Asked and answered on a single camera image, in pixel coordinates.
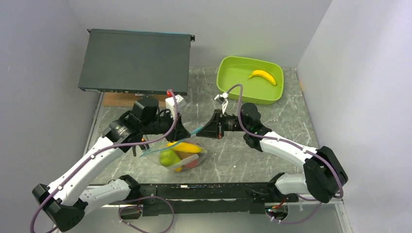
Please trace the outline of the clear zip top bag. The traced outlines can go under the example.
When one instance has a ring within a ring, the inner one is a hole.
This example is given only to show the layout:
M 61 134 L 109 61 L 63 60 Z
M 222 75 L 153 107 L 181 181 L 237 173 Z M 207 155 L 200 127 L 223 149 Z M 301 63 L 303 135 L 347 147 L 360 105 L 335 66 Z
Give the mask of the clear zip top bag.
M 190 133 L 190 137 L 176 142 L 158 142 L 142 151 L 141 157 L 173 172 L 182 172 L 201 164 L 208 156 L 207 149 L 196 139 L 201 127 Z

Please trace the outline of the green lime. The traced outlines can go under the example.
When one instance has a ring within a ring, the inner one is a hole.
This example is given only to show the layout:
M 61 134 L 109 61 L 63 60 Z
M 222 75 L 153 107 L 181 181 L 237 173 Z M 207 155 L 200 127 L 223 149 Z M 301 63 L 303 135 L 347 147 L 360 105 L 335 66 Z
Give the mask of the green lime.
M 167 149 L 160 152 L 159 163 L 164 167 L 170 167 L 180 161 L 181 159 L 172 149 Z

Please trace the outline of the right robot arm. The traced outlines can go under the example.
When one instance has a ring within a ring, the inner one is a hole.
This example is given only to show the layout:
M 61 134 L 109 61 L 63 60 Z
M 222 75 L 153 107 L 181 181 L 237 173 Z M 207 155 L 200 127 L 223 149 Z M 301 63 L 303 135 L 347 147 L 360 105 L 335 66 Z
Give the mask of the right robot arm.
M 322 203 L 342 197 L 348 176 L 331 148 L 300 145 L 265 127 L 260 119 L 261 114 L 253 103 L 243 104 L 237 116 L 216 109 L 196 136 L 221 139 L 226 131 L 244 132 L 243 139 L 250 148 L 301 167 L 300 174 L 280 172 L 267 183 L 268 196 L 273 201 L 291 194 L 311 195 Z

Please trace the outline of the red apple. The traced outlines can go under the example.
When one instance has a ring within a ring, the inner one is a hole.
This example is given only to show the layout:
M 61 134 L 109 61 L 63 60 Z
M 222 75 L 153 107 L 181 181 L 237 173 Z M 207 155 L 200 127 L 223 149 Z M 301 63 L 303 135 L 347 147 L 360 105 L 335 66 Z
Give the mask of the red apple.
M 198 166 L 198 164 L 199 164 L 199 159 L 197 158 L 197 159 L 194 159 L 193 161 L 190 161 L 189 163 L 183 165 L 183 168 L 191 169 L 191 168 L 194 168 L 194 167 Z

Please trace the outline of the brown kiwi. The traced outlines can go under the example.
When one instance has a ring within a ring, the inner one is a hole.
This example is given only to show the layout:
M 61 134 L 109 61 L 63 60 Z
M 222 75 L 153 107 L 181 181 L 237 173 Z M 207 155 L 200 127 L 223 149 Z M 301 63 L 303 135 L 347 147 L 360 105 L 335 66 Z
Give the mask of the brown kiwi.
M 190 152 L 183 152 L 183 151 L 177 151 L 176 154 L 179 156 L 179 158 L 181 160 L 184 160 L 188 157 L 191 157 L 193 155 L 193 153 Z

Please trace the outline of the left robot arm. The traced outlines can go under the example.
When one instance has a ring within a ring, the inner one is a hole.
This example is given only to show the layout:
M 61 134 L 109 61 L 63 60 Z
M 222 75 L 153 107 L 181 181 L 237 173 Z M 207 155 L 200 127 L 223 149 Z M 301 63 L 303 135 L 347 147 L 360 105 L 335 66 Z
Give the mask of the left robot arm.
M 190 133 L 181 120 L 179 108 L 185 104 L 182 96 L 165 100 L 166 108 L 159 109 L 158 100 L 142 97 L 131 110 L 112 121 L 92 148 L 61 177 L 50 184 L 38 184 L 32 191 L 39 207 L 30 222 L 34 232 L 35 221 L 44 212 L 55 229 L 66 232 L 76 226 L 85 215 L 106 204 L 124 201 L 135 203 L 141 197 L 140 184 L 130 175 L 113 182 L 88 189 L 89 184 L 113 161 L 136 147 L 147 149 L 150 141 L 185 139 Z

